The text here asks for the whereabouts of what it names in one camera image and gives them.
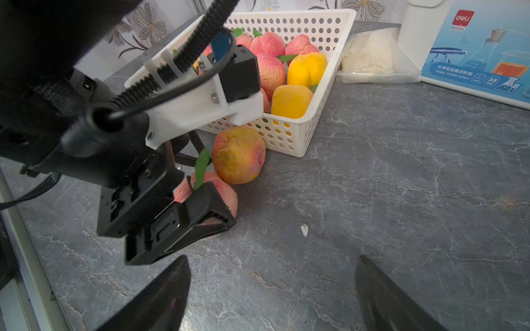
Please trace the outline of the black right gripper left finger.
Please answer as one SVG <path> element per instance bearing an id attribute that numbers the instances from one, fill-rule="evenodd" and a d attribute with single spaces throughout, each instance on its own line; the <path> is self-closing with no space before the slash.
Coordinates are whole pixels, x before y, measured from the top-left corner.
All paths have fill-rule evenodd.
<path id="1" fill-rule="evenodd" d="M 187 256 L 175 259 L 99 330 L 179 330 L 191 284 Z"/>

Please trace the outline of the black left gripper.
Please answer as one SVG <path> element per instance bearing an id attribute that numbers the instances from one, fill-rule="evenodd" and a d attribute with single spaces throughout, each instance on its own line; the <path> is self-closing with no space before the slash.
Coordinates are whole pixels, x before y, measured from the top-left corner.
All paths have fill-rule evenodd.
<path id="1" fill-rule="evenodd" d="M 195 167 L 206 146 L 193 130 L 167 141 L 164 147 L 150 153 L 124 184 L 100 191 L 96 233 L 110 238 L 128 234 L 128 266 L 156 263 L 201 240 L 189 234 L 182 205 L 173 202 L 173 190 L 184 178 L 175 163 Z"/>

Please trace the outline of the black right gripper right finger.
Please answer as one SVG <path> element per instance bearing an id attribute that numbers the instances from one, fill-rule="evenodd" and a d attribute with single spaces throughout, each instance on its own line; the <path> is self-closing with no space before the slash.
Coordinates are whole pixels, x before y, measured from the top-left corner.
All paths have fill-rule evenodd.
<path id="1" fill-rule="evenodd" d="M 445 330 L 366 255 L 358 258 L 355 283 L 367 330 Z"/>

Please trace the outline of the pink peach with leaf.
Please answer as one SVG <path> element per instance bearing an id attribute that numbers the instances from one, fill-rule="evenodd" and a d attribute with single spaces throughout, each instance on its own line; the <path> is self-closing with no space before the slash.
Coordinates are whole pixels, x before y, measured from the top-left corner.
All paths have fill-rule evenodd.
<path id="1" fill-rule="evenodd" d="M 210 161 L 209 151 L 201 151 L 195 172 L 174 192 L 175 201 L 184 210 L 189 234 L 199 239 L 216 236 L 236 224 L 237 193 L 214 172 L 207 171 Z"/>

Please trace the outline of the orange wrinkled peach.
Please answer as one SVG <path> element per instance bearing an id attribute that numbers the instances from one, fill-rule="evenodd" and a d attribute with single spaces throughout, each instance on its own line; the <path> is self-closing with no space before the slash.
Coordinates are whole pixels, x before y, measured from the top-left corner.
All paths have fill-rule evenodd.
<path id="1" fill-rule="evenodd" d="M 228 184 L 245 184 L 256 179 L 265 158 L 265 143 L 251 128 L 230 128 L 215 138 L 213 165 L 216 174 Z"/>

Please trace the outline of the yellow peach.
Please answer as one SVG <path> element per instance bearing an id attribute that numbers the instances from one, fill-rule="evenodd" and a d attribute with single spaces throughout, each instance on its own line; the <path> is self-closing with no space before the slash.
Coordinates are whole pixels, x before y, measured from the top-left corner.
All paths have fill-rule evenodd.
<path id="1" fill-rule="evenodd" d="M 327 58 L 319 52 L 298 55 L 288 67 L 287 84 L 310 88 L 320 83 L 326 68 Z"/>
<path id="2" fill-rule="evenodd" d="M 306 86 L 282 85 L 273 93 L 271 114 L 290 119 L 303 117 L 313 99 Z"/>

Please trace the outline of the pink peach row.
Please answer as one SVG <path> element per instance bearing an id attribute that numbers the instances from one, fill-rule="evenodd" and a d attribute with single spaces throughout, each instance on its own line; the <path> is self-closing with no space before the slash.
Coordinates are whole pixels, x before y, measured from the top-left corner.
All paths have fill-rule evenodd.
<path id="1" fill-rule="evenodd" d="M 260 92 L 262 93 L 262 96 L 263 96 L 263 112 L 270 114 L 271 113 L 271 102 L 269 101 L 269 97 L 263 88 L 260 89 Z"/>

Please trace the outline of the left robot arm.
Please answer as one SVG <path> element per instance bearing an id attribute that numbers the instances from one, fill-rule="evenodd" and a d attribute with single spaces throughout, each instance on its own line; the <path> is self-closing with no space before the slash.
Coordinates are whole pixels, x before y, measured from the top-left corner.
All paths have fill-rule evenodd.
<path id="1" fill-rule="evenodd" d="M 101 186 L 97 234 L 125 238 L 129 265 L 152 264 L 229 230 L 235 218 L 212 183 L 175 167 L 184 133 L 149 148 L 149 111 L 204 86 L 229 64 L 224 27 L 234 1 L 214 1 L 178 55 L 113 96 L 75 70 L 134 1 L 1 3 L 1 156 L 34 176 Z"/>

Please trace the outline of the white perforated plastic basket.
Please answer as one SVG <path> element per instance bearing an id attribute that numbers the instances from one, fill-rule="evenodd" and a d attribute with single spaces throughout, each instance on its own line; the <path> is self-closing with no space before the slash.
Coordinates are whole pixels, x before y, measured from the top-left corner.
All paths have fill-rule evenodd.
<path id="1" fill-rule="evenodd" d="M 326 71 L 303 117 L 290 119 L 264 113 L 261 118 L 242 125 L 257 131 L 268 149 L 294 157 L 303 157 L 306 154 L 335 81 L 355 18 L 356 11 L 353 9 L 335 9 L 234 12 L 226 20 L 225 26 L 229 29 L 241 28 L 248 33 L 272 32 L 279 35 L 283 41 L 291 41 L 297 35 L 305 34 L 328 61 Z M 218 134 L 233 127 L 236 126 L 223 118 L 198 130 Z"/>

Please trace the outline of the clear bag of white material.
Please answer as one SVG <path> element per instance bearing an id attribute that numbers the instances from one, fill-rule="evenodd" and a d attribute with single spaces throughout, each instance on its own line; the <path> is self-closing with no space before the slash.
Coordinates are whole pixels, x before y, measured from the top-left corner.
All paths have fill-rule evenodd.
<path id="1" fill-rule="evenodd" d="M 398 46 L 399 34 L 399 28 L 383 28 L 350 36 L 338 79 L 343 84 L 418 82 L 421 70 Z"/>

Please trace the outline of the blue lidded storage box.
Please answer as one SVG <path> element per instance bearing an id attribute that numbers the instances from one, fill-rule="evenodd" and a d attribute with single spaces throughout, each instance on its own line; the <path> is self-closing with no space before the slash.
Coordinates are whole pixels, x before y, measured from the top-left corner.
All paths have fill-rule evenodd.
<path id="1" fill-rule="evenodd" d="M 529 109 L 528 1 L 408 1 L 397 44 L 425 83 Z"/>

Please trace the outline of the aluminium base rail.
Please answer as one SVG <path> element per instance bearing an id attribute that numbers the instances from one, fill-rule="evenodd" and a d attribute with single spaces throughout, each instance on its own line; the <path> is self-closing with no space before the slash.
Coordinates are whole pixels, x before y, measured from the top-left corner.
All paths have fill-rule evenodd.
<path id="1" fill-rule="evenodd" d="M 1 313 L 7 330 L 69 330 L 33 241 L 16 206 L 1 220 L 18 270 L 1 289 Z"/>

